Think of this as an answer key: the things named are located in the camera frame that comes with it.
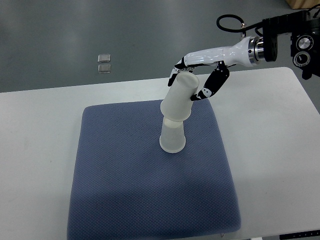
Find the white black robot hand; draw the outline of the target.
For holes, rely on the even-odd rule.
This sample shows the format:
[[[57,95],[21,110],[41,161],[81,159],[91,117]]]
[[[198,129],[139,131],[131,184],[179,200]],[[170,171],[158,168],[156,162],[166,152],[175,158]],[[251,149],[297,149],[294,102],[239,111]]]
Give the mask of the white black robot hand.
[[[192,73],[197,67],[213,66],[215,69],[207,78],[203,88],[190,97],[193,102],[204,100],[215,95],[224,85],[230,76],[229,67],[234,65],[253,67],[263,59],[263,38],[258,36],[245,37],[233,46],[190,52],[174,65],[168,86],[174,83],[180,72]]]

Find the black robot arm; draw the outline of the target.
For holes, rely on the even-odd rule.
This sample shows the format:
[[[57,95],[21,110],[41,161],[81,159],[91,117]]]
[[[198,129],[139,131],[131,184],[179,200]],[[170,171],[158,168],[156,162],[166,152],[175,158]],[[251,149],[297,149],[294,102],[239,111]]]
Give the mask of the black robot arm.
[[[302,10],[262,20],[263,54],[266,62],[278,56],[278,36],[291,34],[290,56],[302,70],[302,78],[320,76],[320,18]]]

